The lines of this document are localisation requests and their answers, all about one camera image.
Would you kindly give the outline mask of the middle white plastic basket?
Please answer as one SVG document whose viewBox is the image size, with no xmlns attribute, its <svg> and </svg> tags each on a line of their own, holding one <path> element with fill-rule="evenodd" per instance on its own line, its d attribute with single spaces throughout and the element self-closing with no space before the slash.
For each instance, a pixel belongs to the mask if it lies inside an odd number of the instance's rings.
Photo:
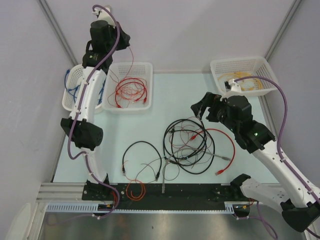
<svg viewBox="0 0 320 240">
<path fill-rule="evenodd" d="M 109 67 L 101 107 L 112 114 L 143 114 L 152 105 L 153 65 L 119 62 Z"/>
</svg>

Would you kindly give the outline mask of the black mounting base plate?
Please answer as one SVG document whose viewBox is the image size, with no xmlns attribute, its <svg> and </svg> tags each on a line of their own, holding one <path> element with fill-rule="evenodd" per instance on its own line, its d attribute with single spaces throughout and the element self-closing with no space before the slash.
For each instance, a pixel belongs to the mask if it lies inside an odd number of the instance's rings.
<svg viewBox="0 0 320 240">
<path fill-rule="evenodd" d="M 118 210 L 137 211 L 209 211 L 224 210 L 225 202 L 249 203 L 238 187 L 219 183 L 138 183 L 113 184 L 116 192 L 101 184 L 86 182 L 82 190 L 83 201 L 107 202 L 119 200 Z"/>
</svg>

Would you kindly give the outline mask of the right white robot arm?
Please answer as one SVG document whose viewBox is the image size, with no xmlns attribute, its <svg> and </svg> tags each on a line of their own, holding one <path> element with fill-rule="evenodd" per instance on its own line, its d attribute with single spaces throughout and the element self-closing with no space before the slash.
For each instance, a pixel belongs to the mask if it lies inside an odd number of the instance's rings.
<svg viewBox="0 0 320 240">
<path fill-rule="evenodd" d="M 191 107 L 201 120 L 205 111 L 209 122 L 221 123 L 233 134 L 237 144 L 257 158 L 279 182 L 283 190 L 265 186 L 251 176 L 241 174 L 232 183 L 231 196 L 242 201 L 253 198 L 281 213 L 295 231 L 304 232 L 320 216 L 320 189 L 293 164 L 279 146 L 278 138 L 253 119 L 252 106 L 245 96 L 222 98 L 207 92 Z"/>
</svg>

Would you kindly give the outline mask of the right white plastic basket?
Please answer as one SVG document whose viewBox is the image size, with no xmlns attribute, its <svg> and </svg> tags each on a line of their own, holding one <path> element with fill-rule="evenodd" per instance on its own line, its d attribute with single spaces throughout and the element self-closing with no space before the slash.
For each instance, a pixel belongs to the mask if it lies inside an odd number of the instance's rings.
<svg viewBox="0 0 320 240">
<path fill-rule="evenodd" d="M 225 82 L 243 77 L 259 76 L 278 83 L 271 66 L 260 56 L 213 60 L 210 70 L 221 95 L 226 93 Z M 277 90 L 270 82 L 258 78 L 242 80 L 238 84 L 246 97 L 260 97 Z"/>
</svg>

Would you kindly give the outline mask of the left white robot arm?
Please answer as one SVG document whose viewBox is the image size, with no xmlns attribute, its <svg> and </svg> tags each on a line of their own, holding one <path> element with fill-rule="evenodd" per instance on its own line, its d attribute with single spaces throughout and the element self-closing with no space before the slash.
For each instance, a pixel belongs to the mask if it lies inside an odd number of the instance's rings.
<svg viewBox="0 0 320 240">
<path fill-rule="evenodd" d="M 69 117 L 60 126 L 68 136 L 70 159 L 83 157 L 88 172 L 87 181 L 95 184 L 93 194 L 100 200 L 110 196 L 111 188 L 104 184 L 108 174 L 99 165 L 96 148 L 102 143 L 103 129 L 94 123 L 95 108 L 103 82 L 113 62 L 113 53 L 129 47 L 130 36 L 114 21 L 96 20 L 90 25 L 90 37 L 82 57 L 84 79 Z"/>
</svg>

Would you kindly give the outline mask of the left white plastic basket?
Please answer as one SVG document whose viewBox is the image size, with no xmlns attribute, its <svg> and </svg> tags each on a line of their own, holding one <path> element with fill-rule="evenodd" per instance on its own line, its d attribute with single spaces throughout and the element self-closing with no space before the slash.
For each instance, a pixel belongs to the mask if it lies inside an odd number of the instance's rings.
<svg viewBox="0 0 320 240">
<path fill-rule="evenodd" d="M 76 103 L 82 80 L 84 79 L 83 66 L 78 64 L 68 69 L 64 76 L 64 93 L 62 107 L 71 112 Z"/>
</svg>

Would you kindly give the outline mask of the white plastic basket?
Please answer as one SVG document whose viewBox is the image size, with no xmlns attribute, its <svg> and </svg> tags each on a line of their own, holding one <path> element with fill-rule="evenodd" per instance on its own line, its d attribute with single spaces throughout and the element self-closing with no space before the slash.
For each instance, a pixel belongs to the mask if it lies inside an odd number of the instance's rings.
<svg viewBox="0 0 320 240">
<path fill-rule="evenodd" d="M 225 82 L 243 77 L 259 76 L 278 83 L 271 66 L 260 56 L 213 60 L 210 70 L 221 95 L 226 93 Z M 277 90 L 270 82 L 258 78 L 242 80 L 238 84 L 246 97 L 260 97 Z"/>
<path fill-rule="evenodd" d="M 64 93 L 62 107 L 71 112 L 76 103 L 82 80 L 84 79 L 83 66 L 78 64 L 68 69 L 64 76 Z"/>
<path fill-rule="evenodd" d="M 143 114 L 152 105 L 153 65 L 119 62 L 109 67 L 101 107 L 112 114 Z"/>
</svg>

